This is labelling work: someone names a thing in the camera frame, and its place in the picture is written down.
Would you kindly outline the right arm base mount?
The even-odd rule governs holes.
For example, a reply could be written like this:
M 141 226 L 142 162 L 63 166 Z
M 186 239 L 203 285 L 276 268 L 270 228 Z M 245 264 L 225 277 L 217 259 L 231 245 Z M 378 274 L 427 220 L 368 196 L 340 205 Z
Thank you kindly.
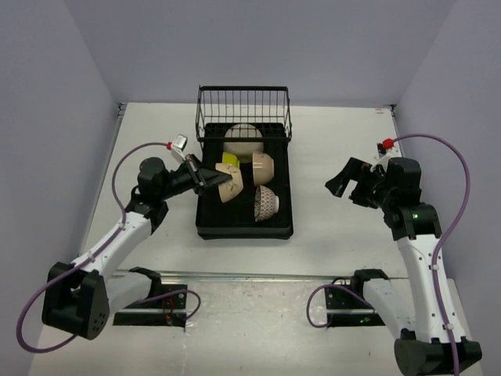
M 329 327 L 384 327 L 373 309 L 337 287 L 325 289 L 326 318 Z

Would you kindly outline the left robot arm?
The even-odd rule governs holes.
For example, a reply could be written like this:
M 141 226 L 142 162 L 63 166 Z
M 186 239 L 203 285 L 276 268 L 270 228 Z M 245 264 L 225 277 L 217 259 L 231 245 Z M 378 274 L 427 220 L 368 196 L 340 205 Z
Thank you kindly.
M 117 311 L 132 304 L 157 306 L 167 297 L 159 273 L 134 267 L 118 279 L 113 274 L 160 227 L 168 199 L 189 190 L 203 193 L 231 179 L 228 173 L 203 166 L 192 154 L 174 171 L 159 157 L 143 160 L 131 199 L 121 207 L 121 218 L 107 237 L 73 262 L 58 262 L 49 270 L 43 324 L 92 340 Z

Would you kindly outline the yellow-green bowl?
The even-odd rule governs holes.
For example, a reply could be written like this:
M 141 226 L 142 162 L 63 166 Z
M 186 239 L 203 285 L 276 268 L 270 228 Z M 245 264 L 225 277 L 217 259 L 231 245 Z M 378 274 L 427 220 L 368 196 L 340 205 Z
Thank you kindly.
M 232 165 L 236 168 L 240 167 L 240 160 L 235 154 L 231 154 L 228 152 L 222 153 L 222 163 Z

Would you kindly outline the beige bowl with leaf print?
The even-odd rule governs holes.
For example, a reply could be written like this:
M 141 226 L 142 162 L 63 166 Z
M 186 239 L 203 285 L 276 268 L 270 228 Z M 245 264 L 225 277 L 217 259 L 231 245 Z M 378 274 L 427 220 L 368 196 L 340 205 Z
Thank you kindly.
M 252 173 L 255 186 L 269 183 L 275 175 L 274 160 L 264 152 L 253 152 Z

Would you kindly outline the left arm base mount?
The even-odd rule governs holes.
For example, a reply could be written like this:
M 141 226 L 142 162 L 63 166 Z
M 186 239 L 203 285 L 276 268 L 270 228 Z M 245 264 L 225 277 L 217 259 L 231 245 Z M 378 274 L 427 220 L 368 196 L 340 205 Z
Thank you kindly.
M 186 293 L 178 293 L 161 300 L 133 303 L 117 312 L 114 326 L 124 327 L 186 327 Z

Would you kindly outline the beige floral bowl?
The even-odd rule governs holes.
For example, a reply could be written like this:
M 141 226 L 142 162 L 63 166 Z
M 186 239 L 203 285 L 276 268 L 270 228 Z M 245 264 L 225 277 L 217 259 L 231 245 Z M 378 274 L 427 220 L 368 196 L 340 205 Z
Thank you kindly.
M 215 169 L 218 172 L 231 175 L 231 179 L 218 186 L 218 193 L 222 203 L 235 199 L 243 191 L 243 176 L 239 168 L 232 164 L 217 163 Z

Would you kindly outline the blue patterned bowl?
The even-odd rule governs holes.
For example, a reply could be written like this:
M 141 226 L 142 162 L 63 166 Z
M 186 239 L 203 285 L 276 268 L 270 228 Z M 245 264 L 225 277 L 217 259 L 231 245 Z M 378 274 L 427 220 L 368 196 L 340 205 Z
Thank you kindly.
M 268 187 L 259 186 L 254 198 L 254 221 L 263 222 L 279 211 L 279 197 Z

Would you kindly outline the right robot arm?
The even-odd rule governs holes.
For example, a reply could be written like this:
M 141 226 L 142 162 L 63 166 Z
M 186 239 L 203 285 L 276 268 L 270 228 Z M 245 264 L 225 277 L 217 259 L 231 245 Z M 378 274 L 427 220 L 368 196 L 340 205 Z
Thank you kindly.
M 417 161 L 390 157 L 371 165 L 350 158 L 326 188 L 341 197 L 356 183 L 350 200 L 380 209 L 407 270 L 413 306 L 408 307 L 380 269 L 355 271 L 351 302 L 370 306 L 391 332 L 395 360 L 404 375 L 458 375 L 482 358 L 457 316 L 442 259 L 442 228 L 435 208 L 422 202 Z

